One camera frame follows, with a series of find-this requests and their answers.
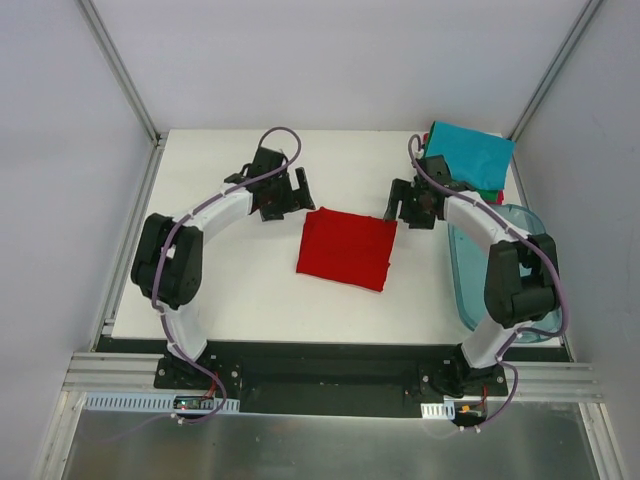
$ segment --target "cable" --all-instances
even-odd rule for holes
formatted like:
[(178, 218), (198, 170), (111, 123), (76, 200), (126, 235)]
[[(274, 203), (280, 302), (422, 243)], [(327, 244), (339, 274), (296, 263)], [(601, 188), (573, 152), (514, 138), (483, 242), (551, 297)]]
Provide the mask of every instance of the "cable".
[(511, 404), (513, 397), (516, 394), (516, 390), (518, 388), (518, 370), (513, 365), (502, 361), (502, 357), (504, 356), (504, 353), (509, 349), (511, 344), (516, 340), (516, 338), (518, 338), (518, 335), (522, 332), (536, 333), (538, 335), (543, 335), (549, 338), (555, 338), (555, 337), (560, 337), (564, 335), (564, 333), (567, 331), (567, 328), (569, 328), (569, 323), (571, 321), (571, 314), (570, 314), (569, 305), (567, 302), (567, 295), (566, 295), (566, 292), (564, 291), (564, 287), (562, 286), (562, 282), (560, 281), (560, 276), (558, 275), (558, 272), (556, 271), (556, 268), (553, 265), (553, 262), (542, 250), (536, 247), (527, 238), (523, 237), (518, 232), (512, 230), (507, 224), (507, 222), (488, 205), (485, 205), (484, 203), (476, 202), (475, 200), (467, 197), (466, 195), (461, 194), (460, 192), (455, 192), (443, 185), (440, 185), (438, 182), (432, 179), (429, 175), (427, 175), (427, 173), (422, 169), (422, 167), (418, 163), (416, 155), (413, 151), (412, 147), (413, 147), (414, 140), (418, 140), (418, 147), (422, 146), (420, 135), (418, 134), (411, 135), (411, 137), (409, 138), (409, 144), (408, 144), (409, 157), (411, 158), (411, 164), (418, 171), (420, 176), (424, 178), (436, 190), (446, 195), (450, 195), (450, 196), (459, 198), (461, 200), (464, 200), (465, 202), (471, 203), (475, 207), (478, 207), (484, 213), (489, 215), (493, 220), (495, 220), (496, 223), (505, 230), (505, 232), (507, 232), (510, 235), (513, 235), (524, 246), (526, 246), (528, 249), (533, 251), (533, 253), (535, 253), (540, 258), (542, 263), (544, 263), (544, 265), (547, 267), (547, 270), (549, 270), (551, 279), (553, 281), (553, 285), (556, 288), (556, 292), (558, 294), (560, 309), (562, 310), (562, 320), (561, 320), (560, 328), (558, 329), (557, 332), (547, 332), (545, 330), (540, 330), (539, 328), (522, 327), (522, 328), (516, 329), (513, 332), (513, 334), (507, 339), (504, 345), (500, 347), (500, 349), (496, 353), (496, 363), (502, 366), (503, 368), (507, 367), (513, 372), (513, 385), (511, 387), (511, 392), (509, 393), (509, 396), (504, 401), (504, 403), (500, 406), (500, 408), (493, 415), (491, 415), (491, 417), (487, 418), (482, 423), (483, 425), (485, 425), (488, 422), (492, 422), (496, 417), (498, 417), (498, 415), (500, 415)]
[(260, 182), (262, 180), (265, 180), (269, 177), (272, 177), (274, 175), (277, 175), (278, 173), (286, 170), (289, 165), (291, 165), (293, 162), (295, 162), (298, 157), (300, 156), (300, 152), (302, 151), (302, 140), (300, 139), (300, 136), (293, 131), (292, 129), (288, 128), (288, 127), (273, 127), (270, 128), (269, 130), (267, 130), (262, 137), (260, 137), (260, 140), (258, 141), (258, 148), (260, 148), (262, 146), (262, 143), (265, 141), (265, 139), (271, 135), (273, 132), (276, 131), (285, 131), (290, 133), (296, 140), (297, 144), (298, 144), (298, 149), (296, 151), (296, 153), (291, 157), (291, 159), (287, 159), (287, 157), (285, 156), (285, 162), (280, 165), (278, 168), (271, 170), (270, 172), (264, 173), (262, 175), (259, 175), (255, 178), (250, 178), (245, 180), (242, 183), (239, 183), (238, 185), (233, 185), (232, 187), (228, 188), (227, 190), (224, 191), (224, 193), (217, 193), (216, 195), (213, 195), (212, 197), (208, 198), (207, 200), (205, 200), (204, 202), (202, 202), (200, 205), (198, 205), (197, 207), (195, 207), (193, 209), (193, 212), (187, 215), (184, 215), (180, 220), (178, 220), (174, 225), (173, 228), (169, 231), (169, 235), (167, 235), (167, 239), (164, 242), (164, 245), (162, 246), (162, 250), (160, 253), (160, 259), (158, 261), (158, 267), (156, 268), (156, 274), (155, 277), (153, 279), (153, 287), (151, 290), (151, 306), (157, 310), (160, 313), (160, 320), (162, 323), (162, 329), (164, 331), (164, 334), (167, 337), (167, 340), (169, 341), (170, 344), (173, 345), (173, 348), (175, 349), (176, 353), (178, 353), (178, 355), (180, 357), (182, 357), (182, 359), (187, 362), (189, 365), (191, 365), (193, 368), (199, 370), (200, 372), (204, 373), (205, 375), (207, 375), (208, 377), (210, 377), (213, 382), (215, 382), (217, 384), (217, 386), (220, 388), (220, 392), (222, 393), (222, 402), (220, 403), (220, 405), (218, 405), (216, 408), (214, 408), (213, 410), (211, 410), (211, 412), (207, 413), (206, 415), (197, 418), (197, 419), (192, 419), (192, 420), (186, 420), (186, 423), (201, 423), (204, 422), (206, 420), (208, 420), (209, 418), (211, 418), (212, 416), (214, 416), (216, 413), (218, 413), (220, 410), (222, 410), (222, 408), (224, 407), (224, 404), (227, 401), (227, 391), (224, 388), (224, 385), (222, 384), (222, 382), (218, 379), (218, 377), (210, 372), (209, 370), (207, 370), (206, 368), (198, 365), (196, 362), (194, 362), (193, 360), (191, 360), (191, 358), (189, 358), (184, 351), (180, 348), (180, 346), (176, 343), (175, 338), (173, 337), (173, 335), (171, 334), (171, 331), (169, 329), (169, 325), (167, 323), (167, 316), (165, 315), (165, 310), (164, 308), (158, 303), (158, 289), (160, 287), (160, 278), (162, 277), (162, 270), (164, 268), (164, 264), (167, 260), (167, 254), (169, 252), (169, 249), (171, 247), (171, 243), (173, 242), (173, 238), (175, 237), (175, 235), (178, 233), (178, 230), (180, 230), (180, 227), (182, 227), (187, 221), (189, 221), (191, 218), (193, 218), (194, 215), (197, 215), (198, 213), (200, 213), (201, 211), (203, 211), (205, 208), (207, 208), (208, 206), (212, 205), (213, 203), (217, 202), (218, 200), (220, 200), (221, 198), (223, 198), (226, 195), (229, 195), (230, 193), (233, 193), (237, 190), (240, 190), (241, 188), (246, 188), (249, 185), (252, 185), (254, 183)]

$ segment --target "teal plastic bin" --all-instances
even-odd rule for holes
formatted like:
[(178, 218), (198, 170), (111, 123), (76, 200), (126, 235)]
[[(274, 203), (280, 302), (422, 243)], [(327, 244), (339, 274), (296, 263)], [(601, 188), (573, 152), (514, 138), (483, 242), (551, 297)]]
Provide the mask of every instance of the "teal plastic bin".
[[(531, 211), (517, 205), (494, 205), (493, 209), (517, 227), (533, 234), (545, 233), (542, 221)], [(471, 239), (458, 228), (449, 226), (449, 247), (451, 249), (451, 267), (456, 292), (456, 304), (460, 319), (469, 330), (476, 329), (487, 314), (484, 305), (484, 283), (487, 275), (487, 257)], [(522, 268), (522, 273), (529, 270)], [(536, 328), (555, 332), (560, 326), (560, 310), (551, 312), (536, 322)], [(536, 343), (547, 337), (534, 333), (525, 333), (517, 343)]]

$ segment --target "red cloth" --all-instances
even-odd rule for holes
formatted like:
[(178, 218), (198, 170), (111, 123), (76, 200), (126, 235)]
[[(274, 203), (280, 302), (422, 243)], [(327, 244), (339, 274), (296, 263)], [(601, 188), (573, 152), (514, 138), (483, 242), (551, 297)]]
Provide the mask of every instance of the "red cloth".
[(324, 207), (309, 212), (296, 272), (381, 292), (396, 227), (397, 222)]

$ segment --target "gray wall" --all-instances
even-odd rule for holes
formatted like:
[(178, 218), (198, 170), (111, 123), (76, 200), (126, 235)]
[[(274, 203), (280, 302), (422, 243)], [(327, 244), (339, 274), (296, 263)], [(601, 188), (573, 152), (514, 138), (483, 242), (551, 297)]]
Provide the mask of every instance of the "gray wall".
[(96, 0), (161, 130), (510, 133), (585, 0)]
[(150, 145), (71, 0), (0, 2), (0, 478), (27, 478)]
[(602, 376), (640, 477), (640, 2), (607, 2), (519, 141), (527, 197), (558, 242), (578, 360)]

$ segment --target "white tabletop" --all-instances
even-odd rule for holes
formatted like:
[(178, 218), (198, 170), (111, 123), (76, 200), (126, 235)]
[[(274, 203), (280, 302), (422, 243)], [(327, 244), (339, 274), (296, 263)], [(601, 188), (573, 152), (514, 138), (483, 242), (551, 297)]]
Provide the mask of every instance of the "white tabletop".
[[(172, 215), (215, 193), (251, 162), (262, 131), (172, 130), (147, 215)], [(394, 178), (411, 179), (413, 132), (300, 131), (317, 207), (382, 217)], [(265, 146), (292, 154), (277, 132)], [(520, 203), (511, 169), (505, 203)], [(295, 273), (305, 212), (229, 227), (205, 248), (200, 321), (211, 340), (457, 344), (469, 331), (455, 305), (447, 225), (411, 230), (399, 222), (382, 293)], [(113, 337), (164, 338), (159, 319), (127, 281)], [(557, 345), (557, 341), (545, 342)]]

